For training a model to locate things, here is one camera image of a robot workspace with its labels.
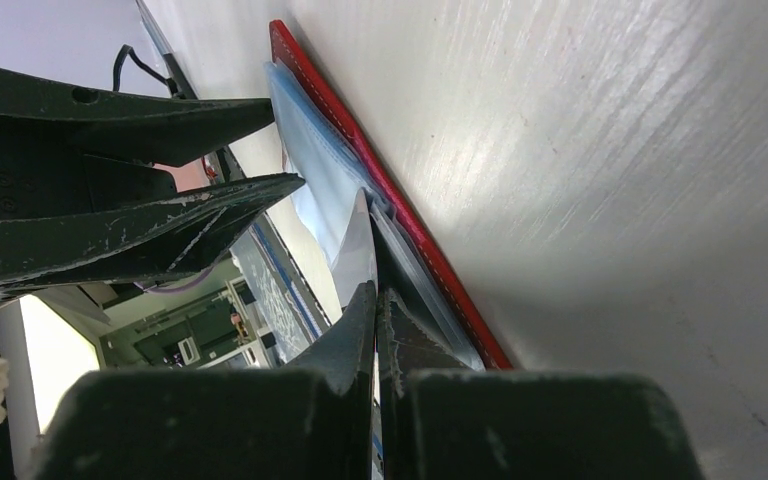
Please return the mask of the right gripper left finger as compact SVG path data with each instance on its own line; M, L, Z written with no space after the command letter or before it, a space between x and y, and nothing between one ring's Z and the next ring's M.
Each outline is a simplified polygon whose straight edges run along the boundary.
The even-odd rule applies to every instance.
M377 289L274 369L107 369L80 378L36 479L367 479Z

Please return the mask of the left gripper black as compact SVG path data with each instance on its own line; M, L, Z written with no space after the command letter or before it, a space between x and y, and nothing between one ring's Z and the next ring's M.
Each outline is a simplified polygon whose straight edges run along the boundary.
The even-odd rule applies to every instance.
M158 164L183 166L273 121L266 98L149 97L0 68L0 308L50 287L215 265L303 179L272 174L171 197Z

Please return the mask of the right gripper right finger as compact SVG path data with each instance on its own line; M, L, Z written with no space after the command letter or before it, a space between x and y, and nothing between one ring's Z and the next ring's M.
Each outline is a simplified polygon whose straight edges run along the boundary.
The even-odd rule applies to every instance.
M376 313L388 479L699 479L682 420L649 379L475 371L391 288Z

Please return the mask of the dark credit card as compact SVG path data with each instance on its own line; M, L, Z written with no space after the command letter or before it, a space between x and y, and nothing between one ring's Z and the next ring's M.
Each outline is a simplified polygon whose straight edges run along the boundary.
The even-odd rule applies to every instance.
M342 309L348 306L360 284L372 281L378 285L375 243L364 189L357 192L342 243L330 271Z

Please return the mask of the red card holder wallet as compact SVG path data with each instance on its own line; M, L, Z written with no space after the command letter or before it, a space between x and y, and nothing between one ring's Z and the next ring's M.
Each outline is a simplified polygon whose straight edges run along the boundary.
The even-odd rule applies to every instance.
M406 195L386 171L363 129L281 20L269 24L265 66L284 166L305 186L292 202L333 265L359 189L372 232L389 253L431 324L453 353L476 370L513 366L454 269Z

